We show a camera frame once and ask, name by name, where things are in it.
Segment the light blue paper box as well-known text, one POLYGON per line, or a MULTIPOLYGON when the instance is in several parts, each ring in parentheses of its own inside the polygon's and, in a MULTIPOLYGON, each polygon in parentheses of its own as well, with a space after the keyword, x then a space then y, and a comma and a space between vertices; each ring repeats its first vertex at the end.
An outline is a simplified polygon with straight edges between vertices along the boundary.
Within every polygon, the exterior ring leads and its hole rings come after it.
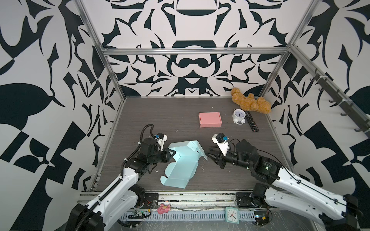
POLYGON ((161 183, 164 186, 185 189, 195 175, 199 159, 208 158, 198 141, 171 143, 168 148, 176 151, 173 156, 175 161, 168 164, 165 175, 161 176, 161 183))

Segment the pink paper box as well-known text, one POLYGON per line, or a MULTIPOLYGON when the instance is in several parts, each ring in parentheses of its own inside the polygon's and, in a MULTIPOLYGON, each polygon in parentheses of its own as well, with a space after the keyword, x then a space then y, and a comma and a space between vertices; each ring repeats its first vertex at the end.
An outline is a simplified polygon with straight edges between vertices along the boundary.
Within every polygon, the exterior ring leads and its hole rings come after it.
POLYGON ((222 125, 219 112, 201 112, 198 114, 200 128, 218 128, 222 125))

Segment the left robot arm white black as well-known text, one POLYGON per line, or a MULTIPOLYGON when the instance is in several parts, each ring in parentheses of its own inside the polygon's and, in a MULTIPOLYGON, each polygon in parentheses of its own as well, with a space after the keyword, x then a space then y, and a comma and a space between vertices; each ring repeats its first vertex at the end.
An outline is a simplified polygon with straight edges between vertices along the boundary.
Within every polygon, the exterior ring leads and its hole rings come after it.
POLYGON ((150 166, 167 163, 176 153, 164 148, 167 136, 159 133, 140 142, 132 156, 125 159, 118 177, 85 205, 77 204, 66 223, 67 231, 108 231, 124 213, 141 207, 145 190, 137 182, 150 166))

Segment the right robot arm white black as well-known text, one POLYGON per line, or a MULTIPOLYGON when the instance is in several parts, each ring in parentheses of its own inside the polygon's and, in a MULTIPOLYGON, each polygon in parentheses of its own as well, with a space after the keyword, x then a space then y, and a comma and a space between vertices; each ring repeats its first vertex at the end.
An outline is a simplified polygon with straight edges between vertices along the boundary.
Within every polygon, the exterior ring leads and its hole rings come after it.
POLYGON ((258 180, 250 194, 257 207, 288 210, 325 227, 327 231, 357 231, 358 199, 350 194, 339 195, 299 177, 279 161, 259 155, 258 149, 245 139, 231 148, 228 137, 219 133, 212 137, 214 146, 206 154, 216 165, 227 163, 250 171, 258 180))

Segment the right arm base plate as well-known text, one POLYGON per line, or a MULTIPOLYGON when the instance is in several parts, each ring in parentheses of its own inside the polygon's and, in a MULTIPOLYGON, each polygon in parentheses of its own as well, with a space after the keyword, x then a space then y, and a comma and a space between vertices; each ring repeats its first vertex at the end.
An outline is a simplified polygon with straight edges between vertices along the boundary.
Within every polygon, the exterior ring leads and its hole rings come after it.
POLYGON ((267 204, 263 193, 235 193, 238 208, 275 208, 267 204))

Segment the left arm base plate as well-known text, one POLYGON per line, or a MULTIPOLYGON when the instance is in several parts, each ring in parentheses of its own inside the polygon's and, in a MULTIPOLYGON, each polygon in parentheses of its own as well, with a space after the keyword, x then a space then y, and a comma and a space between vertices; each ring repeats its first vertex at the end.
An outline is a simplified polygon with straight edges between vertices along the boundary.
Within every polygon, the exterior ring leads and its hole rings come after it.
POLYGON ((148 209, 152 205, 157 204, 159 199, 158 193, 144 193, 137 195, 136 193, 129 191, 126 195, 118 200, 116 205, 119 209, 148 209))

